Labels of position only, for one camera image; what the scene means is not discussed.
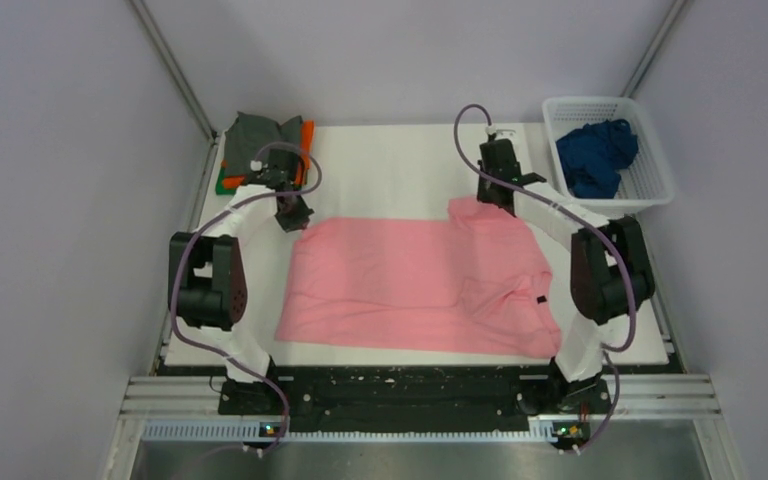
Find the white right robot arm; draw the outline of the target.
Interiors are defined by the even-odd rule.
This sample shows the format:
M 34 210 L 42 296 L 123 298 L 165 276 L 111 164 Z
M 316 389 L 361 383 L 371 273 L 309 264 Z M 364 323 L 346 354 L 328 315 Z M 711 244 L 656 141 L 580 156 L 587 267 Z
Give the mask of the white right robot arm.
M 601 381 L 611 354 L 630 348 L 636 314 L 655 291 L 639 223 L 611 220 L 561 195 L 536 173 L 525 174 L 509 139 L 491 135 L 479 147 L 477 198 L 536 226 L 570 254 L 569 288 L 576 314 L 547 380 L 518 402 L 527 414 L 575 412 L 608 399 Z

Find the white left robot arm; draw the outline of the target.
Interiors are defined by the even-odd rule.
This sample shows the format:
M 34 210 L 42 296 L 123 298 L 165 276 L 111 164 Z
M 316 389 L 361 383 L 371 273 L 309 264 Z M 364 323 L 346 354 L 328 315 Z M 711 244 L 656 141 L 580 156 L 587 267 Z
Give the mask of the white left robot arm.
M 210 237 L 207 232 L 219 226 L 245 206 L 269 198 L 288 199 L 297 204 L 302 196 L 315 191 L 314 184 L 301 190 L 271 191 L 260 187 L 255 194 L 233 199 L 193 232 L 178 232 L 170 240 L 168 308 L 173 335 L 181 342 L 210 352 L 234 369 L 251 377 L 242 390 L 243 401 L 257 413 L 268 413 L 281 405 L 280 414 L 288 417 L 290 404 L 277 382 L 236 359 L 221 345 L 199 342 L 183 334 L 179 319 L 196 329 L 232 331 L 242 319 L 248 301 L 242 254 L 236 237 L 225 234 Z

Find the pink t shirt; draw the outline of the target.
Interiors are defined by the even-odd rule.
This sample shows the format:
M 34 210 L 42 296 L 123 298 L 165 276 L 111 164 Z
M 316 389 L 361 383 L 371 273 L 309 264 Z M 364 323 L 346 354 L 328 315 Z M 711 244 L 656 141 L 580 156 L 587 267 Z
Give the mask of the pink t shirt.
M 562 332 L 532 229 L 468 197 L 444 220 L 335 217 L 292 250 L 278 340 L 547 359 Z

